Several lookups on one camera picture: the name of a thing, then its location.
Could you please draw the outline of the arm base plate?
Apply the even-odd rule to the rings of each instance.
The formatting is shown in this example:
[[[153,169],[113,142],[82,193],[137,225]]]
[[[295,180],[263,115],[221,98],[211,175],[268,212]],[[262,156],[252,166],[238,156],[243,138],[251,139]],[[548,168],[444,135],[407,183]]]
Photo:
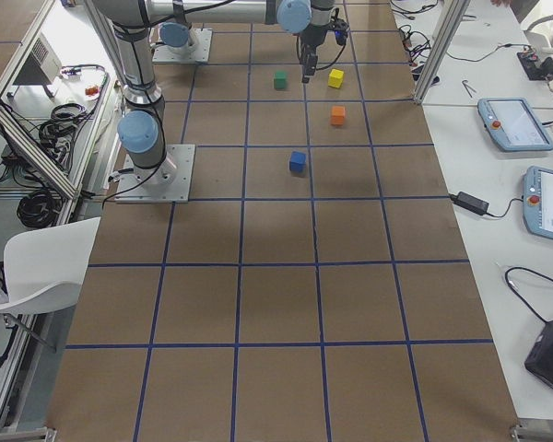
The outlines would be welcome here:
[[[153,52],[154,64],[207,64],[212,29],[188,29],[175,23],[159,28]]]
[[[156,173],[135,169],[129,155],[124,167],[130,173],[123,174],[118,182],[114,201],[121,204],[187,203],[191,189],[195,145],[166,145],[167,156]]]

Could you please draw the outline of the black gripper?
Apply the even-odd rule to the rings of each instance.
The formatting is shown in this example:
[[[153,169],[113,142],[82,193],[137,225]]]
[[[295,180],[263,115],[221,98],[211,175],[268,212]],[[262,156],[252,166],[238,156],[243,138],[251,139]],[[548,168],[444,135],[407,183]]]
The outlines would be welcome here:
[[[301,69],[301,83],[307,83],[307,77],[314,76],[317,67],[317,48],[324,43],[326,28],[306,28],[298,37],[297,55]]]

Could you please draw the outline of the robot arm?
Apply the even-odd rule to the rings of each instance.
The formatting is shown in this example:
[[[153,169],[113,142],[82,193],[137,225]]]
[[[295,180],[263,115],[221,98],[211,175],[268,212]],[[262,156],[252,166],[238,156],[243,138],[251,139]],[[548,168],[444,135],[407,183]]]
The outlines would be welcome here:
[[[135,180],[146,187],[160,186],[176,176],[166,146],[163,128],[165,99],[158,86],[149,44],[149,32],[158,21],[173,18],[173,6],[163,1],[93,1],[93,8],[114,40],[114,52],[121,68],[127,113],[117,133],[133,163]]]
[[[301,82],[318,70],[318,47],[335,30],[332,1],[146,1],[143,27],[158,21],[200,19],[210,23],[264,23],[278,25],[299,37]]]

